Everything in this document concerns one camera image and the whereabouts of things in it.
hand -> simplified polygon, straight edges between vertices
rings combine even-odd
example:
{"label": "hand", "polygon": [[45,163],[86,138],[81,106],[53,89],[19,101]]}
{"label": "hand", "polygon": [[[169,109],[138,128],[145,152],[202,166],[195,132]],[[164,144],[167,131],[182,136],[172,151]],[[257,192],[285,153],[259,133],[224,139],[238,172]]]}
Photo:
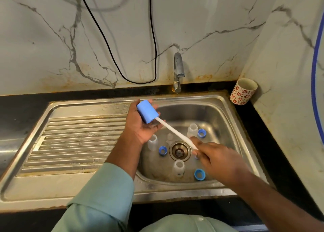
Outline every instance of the hand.
{"label": "hand", "polygon": [[225,186],[235,188],[246,175],[252,174],[235,150],[213,142],[203,143],[194,136],[190,139],[198,148],[193,154],[199,158],[207,173]]}
{"label": "hand", "polygon": [[[136,140],[138,140],[141,144],[144,144],[153,136],[155,132],[162,128],[162,125],[155,125],[155,123],[153,122],[145,124],[142,121],[142,118],[136,107],[139,103],[140,99],[137,99],[136,101],[132,102],[129,106],[128,114],[126,117],[126,125],[123,134],[126,136],[134,136]],[[156,104],[152,104],[152,106],[154,109],[157,109],[158,107]]]}

floral mug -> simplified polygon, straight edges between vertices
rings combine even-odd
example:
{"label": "floral mug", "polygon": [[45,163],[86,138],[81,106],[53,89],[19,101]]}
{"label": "floral mug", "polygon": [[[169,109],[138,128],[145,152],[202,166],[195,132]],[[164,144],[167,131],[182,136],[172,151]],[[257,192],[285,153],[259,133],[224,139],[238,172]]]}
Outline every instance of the floral mug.
{"label": "floral mug", "polygon": [[251,79],[239,79],[229,99],[236,105],[245,105],[257,90],[258,84]]}

faucet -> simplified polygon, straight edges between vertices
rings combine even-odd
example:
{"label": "faucet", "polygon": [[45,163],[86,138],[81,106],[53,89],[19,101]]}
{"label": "faucet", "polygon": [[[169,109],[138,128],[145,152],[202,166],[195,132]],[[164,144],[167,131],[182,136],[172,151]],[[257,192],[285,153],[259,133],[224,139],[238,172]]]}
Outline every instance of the faucet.
{"label": "faucet", "polygon": [[184,69],[183,69],[183,62],[182,62],[182,56],[179,52],[174,54],[173,58],[173,88],[172,91],[175,93],[181,92],[181,86],[180,86],[180,78],[184,77]]}

marble wall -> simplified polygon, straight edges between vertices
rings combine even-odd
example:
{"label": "marble wall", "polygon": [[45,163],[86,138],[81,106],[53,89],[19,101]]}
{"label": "marble wall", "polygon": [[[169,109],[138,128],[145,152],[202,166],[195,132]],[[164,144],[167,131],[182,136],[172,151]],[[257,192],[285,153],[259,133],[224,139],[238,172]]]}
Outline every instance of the marble wall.
{"label": "marble wall", "polygon": [[[240,75],[276,0],[153,0],[158,78],[172,84]],[[154,77],[148,0],[87,0],[122,73]],[[81,0],[0,0],[0,95],[137,86],[117,71]]]}
{"label": "marble wall", "polygon": [[[322,212],[324,147],[314,119],[310,78],[323,11],[324,0],[277,0],[241,74],[259,84],[254,107]],[[323,124],[324,40],[316,75]]]}

light green shirt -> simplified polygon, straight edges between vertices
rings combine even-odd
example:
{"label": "light green shirt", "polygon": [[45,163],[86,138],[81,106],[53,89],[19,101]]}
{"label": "light green shirt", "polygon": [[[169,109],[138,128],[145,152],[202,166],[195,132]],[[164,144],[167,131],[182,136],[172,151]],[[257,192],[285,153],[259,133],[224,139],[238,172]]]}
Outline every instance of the light green shirt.
{"label": "light green shirt", "polygon": [[[52,232],[127,231],[133,195],[132,178],[120,167],[104,163],[68,203],[67,211]],[[174,214],[141,231],[235,232],[236,230],[213,218]]]}

